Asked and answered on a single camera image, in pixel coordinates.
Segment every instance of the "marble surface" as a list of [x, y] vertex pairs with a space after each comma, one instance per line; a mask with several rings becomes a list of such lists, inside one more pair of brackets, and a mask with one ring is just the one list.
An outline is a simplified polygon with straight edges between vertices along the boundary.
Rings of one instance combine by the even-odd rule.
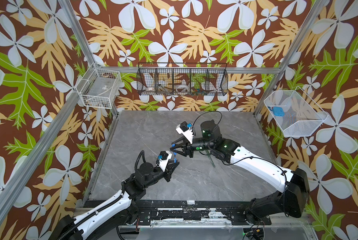
[[[135, 160], [141, 150], [145, 151], [146, 161], [154, 163], [160, 151], [168, 150], [170, 143], [181, 137], [175, 130], [176, 126], [183, 121], [193, 122], [200, 113], [123, 111], [89, 199], [108, 199], [121, 188], [120, 182], [134, 172]], [[217, 122], [219, 114], [201, 116], [196, 122], [198, 134], [201, 122], [210, 119]], [[224, 138], [270, 159], [265, 146], [267, 140], [263, 139], [252, 113], [223, 112], [219, 127]], [[171, 181], [167, 183], [162, 179], [148, 187], [142, 199], [250, 201], [275, 192], [275, 188], [256, 175], [237, 166], [225, 166], [214, 156], [216, 167], [212, 166], [208, 156], [199, 152], [195, 152], [193, 158], [177, 155], [177, 159], [180, 164]]]

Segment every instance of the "basket divider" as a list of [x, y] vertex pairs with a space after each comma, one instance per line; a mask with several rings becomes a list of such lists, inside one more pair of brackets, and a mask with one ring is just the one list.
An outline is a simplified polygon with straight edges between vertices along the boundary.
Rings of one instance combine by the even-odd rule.
[[174, 94], [174, 91], [175, 91], [175, 89], [174, 89], [174, 87], [175, 87], [175, 84], [174, 84], [174, 68], [172, 68], [172, 94]]
[[158, 86], [158, 82], [159, 82], [159, 77], [158, 77], [158, 68], [155, 69], [155, 75], [154, 75], [154, 90], [155, 90], [155, 94], [157, 95], [157, 86]]
[[189, 91], [189, 93], [191, 94], [191, 68], [189, 69], [190, 70], [190, 74], [189, 74], [189, 79], [190, 79], [190, 81], [189, 81], [189, 85], [188, 85], [188, 87], [189, 87], [189, 89], [190, 89], [190, 91]]

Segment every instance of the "blue clamp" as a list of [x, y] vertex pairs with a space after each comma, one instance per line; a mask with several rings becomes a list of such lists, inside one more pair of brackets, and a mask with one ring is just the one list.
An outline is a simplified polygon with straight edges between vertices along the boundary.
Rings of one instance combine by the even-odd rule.
[[273, 111], [273, 114], [277, 117], [283, 117], [284, 116], [284, 111], [281, 107], [273, 107], [271, 109], [271, 111]]

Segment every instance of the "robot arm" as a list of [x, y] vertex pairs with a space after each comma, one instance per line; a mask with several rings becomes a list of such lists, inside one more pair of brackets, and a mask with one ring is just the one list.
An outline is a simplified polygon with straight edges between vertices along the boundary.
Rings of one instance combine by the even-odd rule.
[[223, 138], [214, 120], [201, 124], [202, 137], [194, 138], [192, 124], [182, 122], [176, 131], [183, 136], [174, 141], [171, 151], [193, 157], [194, 151], [210, 150], [225, 165], [242, 167], [271, 184], [276, 192], [261, 199], [252, 199], [245, 209], [247, 221], [254, 224], [269, 214], [285, 212], [301, 217], [309, 196], [306, 173], [280, 167], [253, 154], [239, 143]]
[[[143, 163], [137, 169], [140, 156]], [[169, 151], [162, 151], [156, 159], [156, 166], [145, 162], [142, 151], [135, 164], [135, 173], [122, 182], [122, 189], [99, 206], [90, 211], [71, 218], [69, 215], [62, 218], [56, 225], [49, 240], [94, 240], [109, 230], [136, 220], [138, 208], [135, 202], [146, 194], [146, 188], [164, 178], [167, 182], [179, 162], [171, 159]]]

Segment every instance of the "brown wallpaper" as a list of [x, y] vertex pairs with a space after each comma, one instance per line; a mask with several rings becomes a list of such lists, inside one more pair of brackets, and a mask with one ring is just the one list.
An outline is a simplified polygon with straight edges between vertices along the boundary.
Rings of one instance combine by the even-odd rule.
[[[254, 49], [270, 45], [256, 53], [263, 56], [264, 65], [272, 67], [287, 52], [311, 7], [311, 2], [304, 0], [145, 0], [138, 2], [137, 6], [130, 3], [131, 1], [101, 2], [87, 4], [72, 1], [72, 5], [81, 17], [79, 21], [89, 43], [100, 44], [95, 55], [110, 66], [117, 66], [119, 58], [124, 57], [120, 55], [120, 50], [123, 53], [130, 50], [129, 56], [132, 57], [134, 65], [137, 62], [156, 62], [163, 54], [152, 53], [151, 50], [156, 51], [156, 44], [150, 44], [156, 42], [164, 45], [162, 37], [169, 30], [173, 41], [171, 46], [166, 47], [176, 46], [172, 54], [180, 56], [184, 62], [199, 62], [202, 57], [207, 57], [203, 56], [204, 50], [208, 52], [208, 56], [215, 50], [212, 57], [216, 59], [210, 59], [212, 62], [227, 62], [229, 66], [236, 66], [237, 60], [246, 54], [238, 53], [244, 49], [242, 45], [234, 53], [235, 46], [246, 42], [252, 49], [253, 41], [256, 45]], [[138, 11], [144, 11], [143, 19], [139, 19]], [[186, 45], [185, 49], [180, 47], [181, 44]], [[173, 61], [181, 60], [169, 57], [169, 62]], [[249, 62], [254, 66], [253, 57]]]
[[[0, 1], [0, 193], [85, 73], [81, 54], [56, 0]], [[0, 239], [47, 239], [72, 215], [111, 121], [108, 110], [76, 106], [0, 226]]]
[[282, 166], [308, 173], [320, 239], [358, 239], [358, 1], [331, 1], [299, 52], [278, 90], [302, 87], [329, 119], [311, 137], [287, 138], [266, 108], [258, 117]]
[[[210, 66], [227, 63], [235, 67], [239, 61], [239, 66], [246, 67], [278, 66], [311, 7], [311, 2], [304, 0], [146, 0], [136, 5], [130, 2], [71, 2], [98, 64], [136, 66], [140, 62], [169, 61]], [[126, 11], [133, 12], [133, 18], [131, 14], [123, 15]], [[142, 19], [138, 11], [144, 11]], [[116, 99], [118, 108], [176, 111], [219, 108], [253, 111], [271, 79], [261, 74], [229, 74], [228, 95], [224, 98], [196, 95], [147, 98], [138, 96], [135, 74], [122, 76], [124, 86]]]

